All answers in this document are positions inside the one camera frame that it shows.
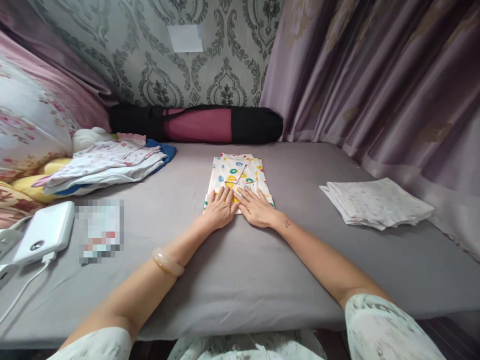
damask wallpaper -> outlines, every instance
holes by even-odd
[[[28,0],[117,93],[137,105],[258,106],[284,0]],[[198,24],[175,53],[167,25]]]

pixelated area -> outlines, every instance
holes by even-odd
[[[82,244],[80,264],[99,264],[103,258],[114,258],[124,248],[124,201],[79,200],[75,222]]]

white plush toy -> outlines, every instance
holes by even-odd
[[[75,131],[71,138],[73,153],[88,149],[95,143],[101,141],[113,140],[101,127],[92,127],[91,129],[79,129]]]

hand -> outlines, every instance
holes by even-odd
[[[240,211],[250,224],[259,228],[271,228],[279,219],[285,217],[280,211],[273,208],[260,189],[258,189],[260,197],[249,188],[246,191],[239,188],[238,191],[241,195],[235,192],[233,196],[240,203]]]
[[[232,205],[233,193],[231,188],[222,186],[217,194],[212,190],[208,197],[208,205],[200,219],[211,226],[212,231],[223,228],[234,218],[240,204]]]

gray bed sheet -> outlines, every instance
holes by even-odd
[[[123,251],[81,266],[75,222],[69,247],[0,325],[0,347],[59,346],[152,249],[166,245],[202,214],[212,160],[222,152],[262,158],[275,206],[353,261],[414,318],[480,310],[480,265],[428,221],[385,231],[343,222],[319,185],[374,178],[335,146],[174,145],[173,161],[144,181],[83,196],[124,200]],[[25,267],[0,290],[0,314],[38,268]],[[236,215],[201,246],[139,339],[338,329],[343,324],[340,306],[290,247],[273,231],[254,228]]]

